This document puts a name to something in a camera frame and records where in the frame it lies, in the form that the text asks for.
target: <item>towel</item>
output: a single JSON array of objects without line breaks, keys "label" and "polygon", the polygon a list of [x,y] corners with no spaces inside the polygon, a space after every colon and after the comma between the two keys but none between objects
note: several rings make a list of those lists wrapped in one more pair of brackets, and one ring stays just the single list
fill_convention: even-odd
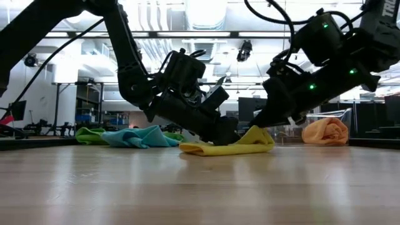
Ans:
[{"label": "towel", "polygon": [[186,138],[185,136],[183,136],[182,134],[177,134],[177,133],[173,133],[173,132],[164,132],[164,136],[180,141],[180,142],[186,142]]},{"label": "towel", "polygon": [[302,131],[301,137],[307,144],[343,145],[349,139],[349,131],[338,118],[329,117],[308,125]]},{"label": "towel", "polygon": [[127,128],[121,131],[104,132],[101,138],[111,147],[122,148],[150,148],[150,147],[175,147],[179,141],[164,136],[159,126],[144,129]]},{"label": "towel", "polygon": [[252,126],[236,143],[228,146],[214,146],[209,143],[182,143],[179,148],[184,153],[198,156],[225,156],[233,154],[265,153],[275,145],[267,129]]},{"label": "towel", "polygon": [[88,129],[82,127],[76,131],[75,138],[79,143],[83,144],[107,144],[101,139],[101,134],[106,132],[104,129]]}]

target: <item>desk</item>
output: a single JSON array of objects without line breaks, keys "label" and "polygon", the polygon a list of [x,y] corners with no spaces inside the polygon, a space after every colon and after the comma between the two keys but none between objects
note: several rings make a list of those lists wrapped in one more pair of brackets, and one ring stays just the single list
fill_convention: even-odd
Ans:
[{"label": "desk", "polygon": [[399,224],[400,152],[64,146],[0,152],[0,224]]}]

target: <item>blue cloth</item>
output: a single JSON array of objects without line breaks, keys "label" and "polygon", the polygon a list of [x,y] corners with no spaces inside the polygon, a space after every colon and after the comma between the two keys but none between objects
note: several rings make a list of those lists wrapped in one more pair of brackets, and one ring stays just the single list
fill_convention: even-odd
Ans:
[{"label": "blue cloth", "polygon": [[108,131],[104,132],[101,138],[111,147],[122,148],[146,149],[150,147],[176,147],[179,145],[179,141],[164,136],[159,126]]}]

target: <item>green cloth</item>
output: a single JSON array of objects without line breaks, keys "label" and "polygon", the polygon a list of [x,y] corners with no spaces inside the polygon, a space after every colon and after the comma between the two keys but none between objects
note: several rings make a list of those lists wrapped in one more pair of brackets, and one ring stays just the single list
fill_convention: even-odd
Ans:
[{"label": "green cloth", "polygon": [[103,141],[103,139],[101,139],[101,134],[104,132],[106,132],[106,130],[101,128],[88,129],[86,127],[82,127],[76,132],[75,138],[79,143],[83,144],[108,144],[106,141]]},{"label": "green cloth", "polygon": [[185,136],[183,136],[182,134],[177,134],[177,133],[172,133],[172,132],[164,132],[163,133],[164,136],[166,136],[167,138],[171,138],[177,141],[180,141],[182,143],[187,142]]}]

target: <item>rolled orange towel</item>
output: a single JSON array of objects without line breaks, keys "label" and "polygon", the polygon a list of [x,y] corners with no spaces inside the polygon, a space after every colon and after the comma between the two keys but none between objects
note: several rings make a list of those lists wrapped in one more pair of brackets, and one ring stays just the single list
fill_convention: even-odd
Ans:
[{"label": "rolled orange towel", "polygon": [[307,144],[346,144],[349,131],[338,118],[329,117],[308,125],[301,137]]}]

